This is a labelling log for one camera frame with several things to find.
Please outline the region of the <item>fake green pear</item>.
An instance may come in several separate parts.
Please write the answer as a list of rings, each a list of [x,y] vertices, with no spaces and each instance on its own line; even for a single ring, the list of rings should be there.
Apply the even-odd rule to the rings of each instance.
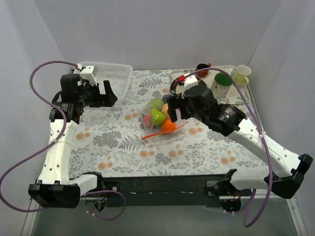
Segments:
[[[156,109],[151,110],[151,121],[154,126],[161,125],[165,120],[165,116],[162,112]]]

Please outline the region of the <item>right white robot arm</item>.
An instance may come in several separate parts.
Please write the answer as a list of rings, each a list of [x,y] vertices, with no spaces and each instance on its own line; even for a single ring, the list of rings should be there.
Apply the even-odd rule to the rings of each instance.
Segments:
[[[275,195],[290,199],[300,188],[312,157],[293,153],[267,135],[259,134],[258,127],[245,113],[233,105],[219,104],[206,86],[193,86],[184,95],[169,97],[167,103],[173,122],[177,121],[176,112],[180,111],[181,119],[197,119],[212,131],[244,146],[263,162],[267,163],[270,156],[272,171],[231,169],[213,186],[214,191],[232,196],[239,190],[270,188]]]

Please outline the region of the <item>white plastic perforated basket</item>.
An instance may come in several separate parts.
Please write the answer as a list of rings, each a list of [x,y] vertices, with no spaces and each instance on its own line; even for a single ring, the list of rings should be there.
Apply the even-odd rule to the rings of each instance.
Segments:
[[[95,80],[99,83],[100,92],[105,93],[103,81],[108,80],[113,93],[118,98],[115,104],[123,102],[133,73],[130,65],[95,61],[82,61],[80,64],[83,67],[96,66]]]

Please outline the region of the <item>fake pink peach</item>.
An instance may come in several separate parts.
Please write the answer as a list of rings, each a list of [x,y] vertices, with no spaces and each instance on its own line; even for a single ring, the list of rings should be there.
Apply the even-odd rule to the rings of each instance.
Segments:
[[[143,121],[144,126],[147,128],[151,128],[153,126],[150,113],[144,115],[142,121]]]

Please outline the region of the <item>fake orange peach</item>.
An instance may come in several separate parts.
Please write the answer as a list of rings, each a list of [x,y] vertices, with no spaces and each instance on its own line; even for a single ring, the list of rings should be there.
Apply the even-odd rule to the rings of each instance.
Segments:
[[[162,109],[161,109],[161,112],[164,114],[164,116],[168,119],[170,119],[170,116],[168,114],[168,104],[165,103],[163,106],[162,106]]]

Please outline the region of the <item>fake green apple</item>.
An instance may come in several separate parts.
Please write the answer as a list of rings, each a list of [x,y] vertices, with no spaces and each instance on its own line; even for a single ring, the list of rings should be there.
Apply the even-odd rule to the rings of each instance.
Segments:
[[[159,99],[159,98],[154,98],[149,102],[149,107],[151,109],[156,109],[161,111],[162,107],[164,105],[163,100]]]

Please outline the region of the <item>clear zip top bag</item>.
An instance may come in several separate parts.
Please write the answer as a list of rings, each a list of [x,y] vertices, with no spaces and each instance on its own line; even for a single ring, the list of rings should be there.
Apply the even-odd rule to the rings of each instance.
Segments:
[[[177,120],[171,121],[167,102],[160,98],[151,99],[138,113],[145,130],[142,139],[169,134],[184,127],[188,121],[181,119],[179,110],[175,112]]]

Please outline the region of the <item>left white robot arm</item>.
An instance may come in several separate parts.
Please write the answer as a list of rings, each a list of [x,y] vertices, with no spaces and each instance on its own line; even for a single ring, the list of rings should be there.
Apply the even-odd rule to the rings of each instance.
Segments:
[[[104,193],[101,174],[84,173],[69,178],[68,167],[72,143],[85,107],[112,107],[118,100],[110,82],[103,81],[104,93],[94,78],[84,79],[80,74],[61,77],[61,91],[52,100],[49,114],[50,147],[44,166],[28,193],[41,207],[75,208],[82,195],[90,192],[98,197]]]

